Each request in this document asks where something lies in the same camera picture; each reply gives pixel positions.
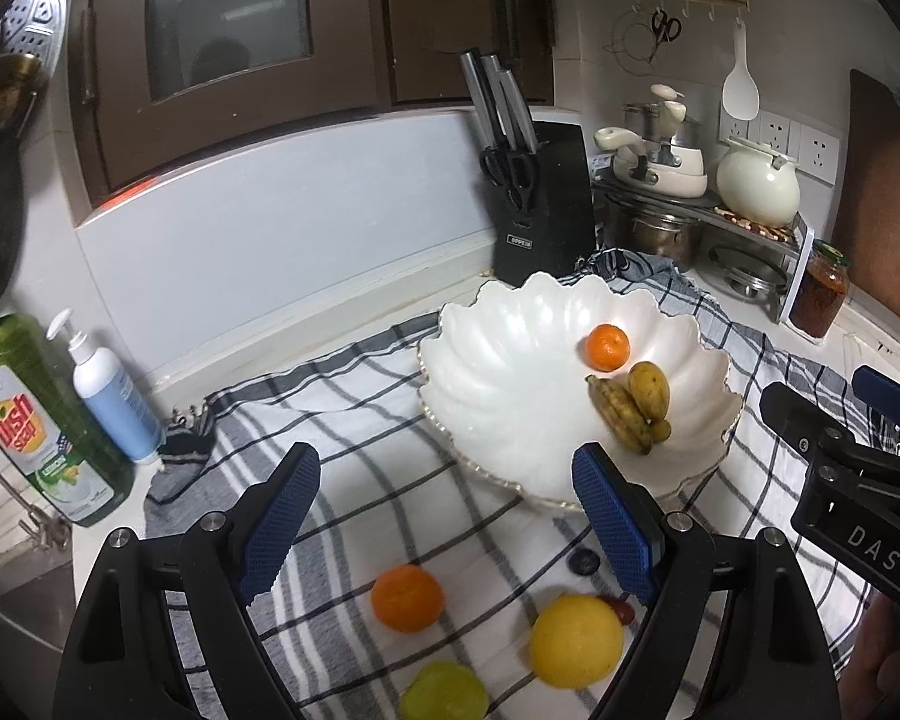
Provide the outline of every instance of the scalloped bowl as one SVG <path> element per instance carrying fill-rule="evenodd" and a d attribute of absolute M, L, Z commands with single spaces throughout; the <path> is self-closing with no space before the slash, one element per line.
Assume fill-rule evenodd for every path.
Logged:
<path fill-rule="evenodd" d="M 626 449 L 592 404 L 583 342 L 598 324 L 621 327 L 631 357 L 655 362 L 670 381 L 673 435 L 649 455 Z M 472 306 L 447 303 L 440 334 L 420 341 L 424 413 L 453 455 L 521 495 L 582 511 L 570 478 L 573 453 L 600 442 L 629 482 L 666 500 L 727 456 L 743 399 L 727 386 L 730 356 L 701 344 L 693 317 L 668 317 L 648 290 L 613 293 L 599 276 L 573 286 L 534 274 L 518 290 L 488 282 Z"/>

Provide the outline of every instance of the knife block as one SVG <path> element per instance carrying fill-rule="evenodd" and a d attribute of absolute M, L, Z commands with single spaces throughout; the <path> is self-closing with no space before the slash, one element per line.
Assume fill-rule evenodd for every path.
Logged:
<path fill-rule="evenodd" d="M 493 274 L 514 287 L 537 271 L 571 274 L 577 261 L 597 247 L 583 129 L 560 122 L 534 122 L 533 129 L 540 148 L 530 213 L 520 213 L 506 190 L 490 187 L 490 218 L 497 232 Z"/>

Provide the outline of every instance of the dish soap label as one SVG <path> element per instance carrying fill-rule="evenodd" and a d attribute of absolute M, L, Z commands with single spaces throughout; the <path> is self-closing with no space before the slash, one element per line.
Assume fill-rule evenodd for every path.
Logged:
<path fill-rule="evenodd" d="M 69 519 L 96 512 L 113 497 L 108 485 L 5 365 L 0 366 L 0 447 Z"/>

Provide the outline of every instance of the cabinet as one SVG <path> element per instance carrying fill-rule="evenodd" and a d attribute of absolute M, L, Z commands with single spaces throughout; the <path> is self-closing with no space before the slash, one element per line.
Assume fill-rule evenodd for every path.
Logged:
<path fill-rule="evenodd" d="M 466 100 L 479 46 L 553 97 L 548 0 L 73 0 L 70 81 L 94 205 L 313 117 Z"/>

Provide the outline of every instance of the checkered cloth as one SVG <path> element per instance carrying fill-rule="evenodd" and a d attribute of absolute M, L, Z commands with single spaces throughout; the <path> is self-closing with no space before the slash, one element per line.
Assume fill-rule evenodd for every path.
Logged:
<path fill-rule="evenodd" d="M 892 450 L 898 432 L 856 400 L 834 371 L 780 352 L 763 334 L 730 322 L 669 261 L 605 251 L 576 277 L 585 272 L 597 272 L 620 292 L 650 290 L 667 314 L 693 314 L 704 343 L 730 353 L 730 386 L 744 394 L 745 413 L 727 459 L 682 504 L 714 532 L 753 536 L 775 525 L 787 533 L 839 668 L 868 589 L 791 529 L 806 464 L 760 421 L 760 392 L 786 381 L 869 445 Z M 294 442 L 309 442 L 322 458 L 317 500 L 274 589 L 250 607 L 266 651 L 304 712 L 396 718 L 399 695 L 423 664 L 456 661 L 487 687 L 493 720 L 583 720 L 610 680 L 576 693 L 540 683 L 526 658 L 530 626 L 562 592 L 620 595 L 619 586 L 606 561 L 589 578 L 568 569 L 578 546 L 600 553 L 585 518 L 535 509 L 451 461 L 416 394 L 422 381 L 415 348 L 436 332 L 436 314 L 417 317 L 293 370 L 213 394 L 212 455 L 206 464 L 170 463 L 154 477 L 146 535 L 179 533 L 209 509 L 229 508 L 269 476 Z M 406 562 L 436 576 L 447 598 L 437 624 L 416 635 L 391 632 L 370 608 L 374 578 Z M 186 600 L 170 600 L 197 704 L 207 718 L 224 717 Z M 718 600 L 708 607 L 672 717 L 692 712 L 700 694 L 722 614 Z M 629 603 L 637 617 L 626 646 L 644 613 L 634 599 Z"/>

